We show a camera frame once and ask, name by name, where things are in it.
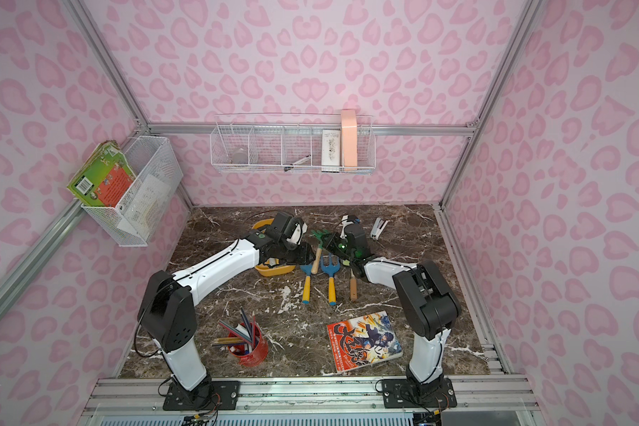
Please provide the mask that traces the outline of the blue rake yellow handle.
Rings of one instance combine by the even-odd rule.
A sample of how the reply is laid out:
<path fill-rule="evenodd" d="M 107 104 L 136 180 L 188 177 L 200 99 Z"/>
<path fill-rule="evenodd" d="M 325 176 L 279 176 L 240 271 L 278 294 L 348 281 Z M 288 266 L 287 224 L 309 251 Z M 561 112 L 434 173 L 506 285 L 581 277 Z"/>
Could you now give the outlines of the blue rake yellow handle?
<path fill-rule="evenodd" d="M 308 305 L 310 303 L 311 298 L 311 285 L 312 285 L 312 264 L 305 264 L 304 266 L 300 266 L 302 272 L 305 274 L 305 282 L 303 288 L 303 298 L 302 302 L 304 305 Z"/>
<path fill-rule="evenodd" d="M 337 286 L 335 285 L 335 275 L 341 269 L 341 260 L 336 255 L 324 255 L 321 258 L 321 270 L 328 275 L 328 303 L 330 306 L 337 305 Z"/>

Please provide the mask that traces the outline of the yellow plastic storage box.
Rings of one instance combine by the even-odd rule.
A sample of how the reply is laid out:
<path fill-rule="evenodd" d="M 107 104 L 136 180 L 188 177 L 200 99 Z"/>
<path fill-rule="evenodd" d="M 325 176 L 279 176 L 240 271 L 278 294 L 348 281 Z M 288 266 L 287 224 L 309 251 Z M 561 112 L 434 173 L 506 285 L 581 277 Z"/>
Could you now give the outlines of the yellow plastic storage box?
<path fill-rule="evenodd" d="M 253 225 L 253 229 L 262 230 L 264 227 L 271 225 L 273 223 L 272 218 L 260 220 L 255 225 Z M 279 275 L 284 275 L 287 273 L 292 273 L 296 270 L 296 266 L 289 266 L 288 264 L 284 264 L 284 266 L 280 263 L 280 260 L 277 258 L 269 258 L 264 264 L 259 264 L 255 266 L 255 270 L 258 271 L 263 277 L 274 277 Z"/>

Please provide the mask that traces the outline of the light green rake wooden handle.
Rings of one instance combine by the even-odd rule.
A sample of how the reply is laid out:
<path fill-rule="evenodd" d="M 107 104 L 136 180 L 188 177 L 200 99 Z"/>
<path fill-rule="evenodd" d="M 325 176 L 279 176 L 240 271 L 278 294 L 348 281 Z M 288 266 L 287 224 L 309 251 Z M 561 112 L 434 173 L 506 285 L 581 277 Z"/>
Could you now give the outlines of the light green rake wooden handle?
<path fill-rule="evenodd" d="M 350 277 L 350 300 L 356 302 L 358 300 L 358 283 L 354 271 L 351 271 Z"/>

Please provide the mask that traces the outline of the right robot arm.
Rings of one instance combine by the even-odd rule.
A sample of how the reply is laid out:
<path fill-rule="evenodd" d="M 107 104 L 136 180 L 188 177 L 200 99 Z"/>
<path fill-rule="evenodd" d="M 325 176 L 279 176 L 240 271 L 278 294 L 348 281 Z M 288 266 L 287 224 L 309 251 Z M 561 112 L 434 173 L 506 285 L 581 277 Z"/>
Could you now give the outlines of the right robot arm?
<path fill-rule="evenodd" d="M 408 264 L 376 255 L 368 246 L 360 220 L 353 215 L 342 218 L 339 232 L 313 234 L 324 250 L 347 261 L 358 279 L 397 291 L 406 321 L 415 333 L 408 379 L 421 389 L 438 389 L 445 379 L 447 339 L 462 312 L 438 266 L 429 259 Z"/>

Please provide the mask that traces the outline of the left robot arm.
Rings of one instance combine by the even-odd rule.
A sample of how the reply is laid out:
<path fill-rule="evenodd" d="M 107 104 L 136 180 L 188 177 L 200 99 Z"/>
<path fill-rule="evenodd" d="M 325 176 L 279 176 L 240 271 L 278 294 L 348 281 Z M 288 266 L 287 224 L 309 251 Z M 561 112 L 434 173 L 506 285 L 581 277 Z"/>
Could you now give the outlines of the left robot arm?
<path fill-rule="evenodd" d="M 250 230 L 195 266 L 175 273 L 161 270 L 150 277 L 138 325 L 154 340 L 182 389 L 195 392 L 208 383 L 208 371 L 195 345 L 195 307 L 236 275 L 271 258 L 294 266 L 312 263 L 315 255 L 304 240 L 306 232 L 301 218 L 279 212 L 267 227 Z"/>

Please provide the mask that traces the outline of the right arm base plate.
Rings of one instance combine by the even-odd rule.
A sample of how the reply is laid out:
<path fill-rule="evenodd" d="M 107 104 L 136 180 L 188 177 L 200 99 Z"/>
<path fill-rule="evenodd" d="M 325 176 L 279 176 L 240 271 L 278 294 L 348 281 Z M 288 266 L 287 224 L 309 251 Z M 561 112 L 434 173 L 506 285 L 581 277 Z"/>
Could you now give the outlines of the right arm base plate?
<path fill-rule="evenodd" d="M 426 408 L 431 411 L 444 411 L 456 408 L 457 397 L 453 382 L 448 377 L 437 379 L 433 383 L 416 383 L 410 379 L 380 380 L 385 408 Z"/>

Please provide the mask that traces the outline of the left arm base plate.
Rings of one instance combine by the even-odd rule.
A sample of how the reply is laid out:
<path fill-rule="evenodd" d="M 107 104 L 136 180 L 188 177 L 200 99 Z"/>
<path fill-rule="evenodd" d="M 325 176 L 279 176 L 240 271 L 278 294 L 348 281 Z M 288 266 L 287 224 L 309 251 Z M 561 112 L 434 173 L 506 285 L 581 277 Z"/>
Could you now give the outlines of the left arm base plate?
<path fill-rule="evenodd" d="M 211 410 L 235 410 L 239 399 L 239 381 L 209 381 L 193 390 L 172 381 L 163 401 L 163 411 L 208 413 Z"/>

